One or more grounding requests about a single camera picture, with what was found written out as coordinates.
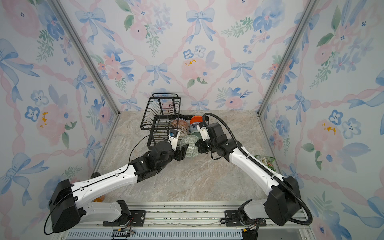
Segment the orange bowl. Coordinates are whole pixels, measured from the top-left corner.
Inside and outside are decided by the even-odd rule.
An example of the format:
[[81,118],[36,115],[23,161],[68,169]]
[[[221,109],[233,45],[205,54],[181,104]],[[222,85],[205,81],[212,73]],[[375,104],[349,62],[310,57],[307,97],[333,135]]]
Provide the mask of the orange bowl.
[[191,119],[190,119],[190,124],[194,124],[194,123],[201,123],[203,121],[203,117],[202,116],[199,116],[199,115],[196,115],[196,116],[193,116]]

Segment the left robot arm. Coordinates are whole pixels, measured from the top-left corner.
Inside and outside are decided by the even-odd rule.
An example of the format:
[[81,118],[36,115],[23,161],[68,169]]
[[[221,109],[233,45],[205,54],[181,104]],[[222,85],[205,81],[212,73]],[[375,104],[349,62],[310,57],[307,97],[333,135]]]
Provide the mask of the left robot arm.
[[187,149],[187,144],[164,140],[115,171],[82,182],[59,182],[49,201],[48,219],[52,223],[52,232],[65,232],[82,222],[103,221],[105,227],[126,225],[132,220],[132,214],[125,201],[93,203],[93,200],[154,177],[172,160],[183,160]]

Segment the green patterned bowl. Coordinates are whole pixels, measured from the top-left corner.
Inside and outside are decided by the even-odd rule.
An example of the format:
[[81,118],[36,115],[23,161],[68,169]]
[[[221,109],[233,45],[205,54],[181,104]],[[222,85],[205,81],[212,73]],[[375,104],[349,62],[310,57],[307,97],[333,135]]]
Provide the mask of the green patterned bowl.
[[195,135],[187,135],[181,141],[181,146],[188,145],[186,151],[186,158],[194,158],[199,154],[198,147],[196,146],[196,142],[199,138]]

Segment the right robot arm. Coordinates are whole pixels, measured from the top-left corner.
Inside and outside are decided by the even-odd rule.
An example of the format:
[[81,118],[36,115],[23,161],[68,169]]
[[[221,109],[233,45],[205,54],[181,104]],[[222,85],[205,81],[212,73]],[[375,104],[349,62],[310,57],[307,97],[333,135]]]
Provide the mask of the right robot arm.
[[264,200],[248,200],[239,208],[239,218],[242,224],[256,224],[257,219],[268,218],[278,226],[293,222],[294,215],[302,208],[297,198],[300,191],[297,181],[285,178],[267,168],[260,160],[234,138],[228,138],[219,123],[204,126],[198,125],[201,139],[197,141],[199,153],[216,153],[239,167],[250,176],[264,191]]

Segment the blue floral bowl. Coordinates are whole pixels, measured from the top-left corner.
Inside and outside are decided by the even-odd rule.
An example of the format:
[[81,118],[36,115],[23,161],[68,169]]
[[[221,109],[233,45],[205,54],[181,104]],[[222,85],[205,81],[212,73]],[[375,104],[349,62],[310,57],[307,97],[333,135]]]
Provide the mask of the blue floral bowl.
[[199,124],[200,124],[200,123],[198,123],[198,122],[195,122],[195,123],[193,123],[193,124],[190,124],[190,126],[189,126],[189,132],[190,132],[190,134],[192,134],[192,133],[198,131],[198,126],[199,126]]

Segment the white patterned bowl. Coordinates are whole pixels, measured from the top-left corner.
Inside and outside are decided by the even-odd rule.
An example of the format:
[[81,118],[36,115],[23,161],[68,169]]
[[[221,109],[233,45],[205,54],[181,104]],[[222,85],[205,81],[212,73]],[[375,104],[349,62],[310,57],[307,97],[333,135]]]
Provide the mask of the white patterned bowl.
[[178,126],[178,130],[180,132],[180,138],[184,138],[188,135],[187,129],[183,126]]

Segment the red patterned bowl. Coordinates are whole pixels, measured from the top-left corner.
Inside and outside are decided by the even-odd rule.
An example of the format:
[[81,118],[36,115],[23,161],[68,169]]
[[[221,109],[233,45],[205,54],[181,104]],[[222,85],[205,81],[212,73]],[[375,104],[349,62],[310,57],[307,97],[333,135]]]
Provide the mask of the red patterned bowl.
[[171,126],[174,128],[183,127],[187,129],[189,127],[189,124],[185,119],[177,118],[171,122]]

